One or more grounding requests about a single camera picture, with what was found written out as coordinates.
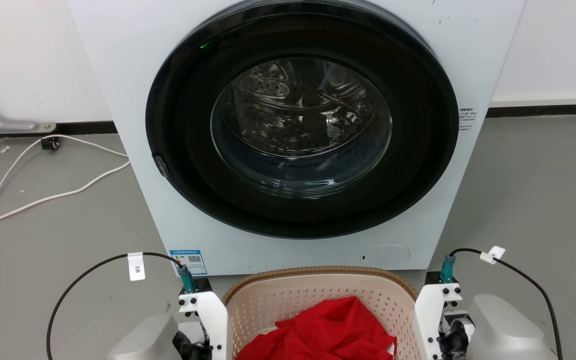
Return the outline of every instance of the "black baseboard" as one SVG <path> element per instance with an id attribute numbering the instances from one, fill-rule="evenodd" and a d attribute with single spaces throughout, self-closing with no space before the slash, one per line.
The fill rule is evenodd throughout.
<path id="1" fill-rule="evenodd" d="M 490 107 L 486 118 L 527 117 L 527 116 L 567 116 L 576 115 L 576 105 L 545 105 Z M 112 121 L 58 123 L 52 133 L 62 135 L 117 134 Z M 45 137 L 51 132 L 41 134 L 0 134 L 0 138 Z"/>
<path id="2" fill-rule="evenodd" d="M 576 115 L 576 105 L 490 107 L 486 118 Z"/>

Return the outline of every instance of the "white cable label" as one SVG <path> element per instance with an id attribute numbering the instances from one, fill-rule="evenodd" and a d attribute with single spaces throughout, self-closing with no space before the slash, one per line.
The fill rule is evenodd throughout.
<path id="1" fill-rule="evenodd" d="M 130 281 L 144 280 L 146 269 L 144 269 L 144 253 L 131 252 L 128 254 L 128 273 Z"/>
<path id="2" fill-rule="evenodd" d="M 482 252 L 479 255 L 479 259 L 482 259 L 484 262 L 490 263 L 492 265 L 496 264 L 497 262 L 492 258 L 501 259 L 501 256 L 506 252 L 505 248 L 499 246 L 492 246 L 488 253 Z"/>

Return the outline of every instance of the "door glass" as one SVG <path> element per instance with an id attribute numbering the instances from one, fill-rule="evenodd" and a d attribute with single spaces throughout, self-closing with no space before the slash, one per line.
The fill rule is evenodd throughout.
<path id="1" fill-rule="evenodd" d="M 234 173 L 261 191 L 305 199 L 352 186 L 380 161 L 392 131 L 374 85 L 312 57 L 243 71 L 221 92 L 210 126 Z"/>

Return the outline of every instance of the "brown basket rim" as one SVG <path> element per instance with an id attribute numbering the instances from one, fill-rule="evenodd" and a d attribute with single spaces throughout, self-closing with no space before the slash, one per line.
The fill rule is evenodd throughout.
<path id="1" fill-rule="evenodd" d="M 247 285 L 256 283 L 258 281 L 290 278 L 292 276 L 327 274 L 378 276 L 379 278 L 384 278 L 400 285 L 400 287 L 406 290 L 407 294 L 409 294 L 413 301 L 417 301 L 417 290 L 413 287 L 413 285 L 404 280 L 401 276 L 384 269 L 369 268 L 365 266 L 309 266 L 255 273 L 253 275 L 246 276 L 242 280 L 238 281 L 238 283 L 231 286 L 226 294 L 224 294 L 224 296 L 221 298 L 221 300 L 224 305 L 228 306 L 228 303 L 230 303 L 231 299 L 233 296 L 235 296 L 235 294 L 237 294 L 238 291 L 244 287 L 247 287 Z"/>

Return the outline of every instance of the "white cable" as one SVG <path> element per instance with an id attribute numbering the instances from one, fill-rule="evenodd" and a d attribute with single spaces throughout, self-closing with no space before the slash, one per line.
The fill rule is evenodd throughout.
<path id="1" fill-rule="evenodd" d="M 73 140 L 73 141 L 78 141 L 78 142 L 81 142 L 81 143 L 83 143 L 83 144 L 88 144 L 88 145 L 95 146 L 95 147 L 97 147 L 97 148 L 99 148 L 99 149 L 101 149 L 101 150 L 108 151 L 109 153 L 113 153 L 113 154 L 116 154 L 116 155 L 120 155 L 121 157 L 126 157 L 126 158 L 128 157 L 128 155 L 126 155 L 125 153 L 121 153 L 121 152 L 117 152 L 117 151 L 114 151 L 114 150 L 110 150 L 109 148 L 105 148 L 105 147 L 103 147 L 103 146 L 101 146 L 101 145 L 98 145 L 98 144 L 96 144 L 96 143 L 92 143 L 92 142 L 89 142 L 89 141 L 85 141 L 85 140 L 82 140 L 82 139 L 78 139 L 77 137 L 71 137 L 71 136 L 59 135 L 59 134 L 48 135 L 48 136 L 44 136 L 44 137 L 42 137 L 41 139 L 38 139 L 37 141 L 35 141 L 35 142 L 33 142 L 32 144 L 30 144 L 30 146 L 28 146 L 28 147 L 16 158 L 16 160 L 14 160 L 14 162 L 12 163 L 12 165 L 10 166 L 10 168 L 6 171 L 6 173 L 4 174 L 4 177 L 3 177 L 3 178 L 1 179 L 1 181 L 0 181 L 0 189 L 2 188 L 2 184 L 6 181 L 6 178 L 8 177 L 10 171 L 16 166 L 16 164 L 17 164 L 17 162 L 19 161 L 19 159 L 21 159 L 21 157 L 23 157 L 23 155 L 25 155 L 25 153 L 27 153 L 28 150 L 30 150 L 30 148 L 32 148 L 33 146 L 39 144 L 43 139 L 48 139 L 48 138 L 66 138 L 66 139 L 71 139 L 71 140 Z M 57 199 L 57 198 L 62 198 L 62 197 L 64 197 L 64 196 L 69 196 L 69 195 L 73 195 L 73 194 L 77 194 L 77 193 L 80 193 L 80 192 L 82 192 L 82 191 L 85 191 L 88 187 L 90 187 L 90 186 L 93 185 L 94 183 L 98 182 L 98 181 L 101 180 L 102 178 L 104 178 L 104 177 L 106 177 L 106 176 L 108 176 L 108 175 L 110 175 L 110 174 L 112 174 L 112 173 L 116 173 L 116 172 L 118 172 L 119 170 L 122 170 L 123 168 L 125 168 L 125 167 L 128 166 L 128 165 L 130 165 L 130 161 L 126 162 L 126 163 L 123 164 L 122 166 L 119 166 L 118 168 L 114 168 L 114 169 L 112 169 L 112 170 L 110 170 L 110 171 L 106 171 L 105 173 L 97 176 L 96 178 L 94 178 L 92 181 L 90 181 L 89 183 L 87 183 L 86 185 L 84 185 L 84 186 L 83 186 L 82 188 L 80 188 L 80 189 L 76 189 L 76 190 L 74 190 L 74 191 L 69 191 L 69 192 L 66 192 L 66 193 L 55 194 L 55 195 L 53 195 L 53 196 L 49 196 L 49 197 L 46 197 L 46 198 L 42 198 L 41 200 L 37 200 L 37 201 L 32 202 L 32 203 L 28 203 L 28 205 L 26 205 L 26 206 L 20 207 L 20 208 L 18 208 L 18 209 L 16 209 L 16 210 L 12 210 L 12 211 L 8 212 L 7 214 L 1 215 L 1 216 L 0 216 L 0 220 L 1 220 L 1 219 L 4 219 L 4 218 L 7 218 L 7 217 L 9 217 L 10 215 L 17 214 L 18 212 L 22 212 L 23 210 L 28 209 L 28 208 L 30 208 L 30 207 L 34 207 L 34 205 L 41 204 L 41 203 L 46 202 L 46 201 L 48 201 L 48 200 Z"/>

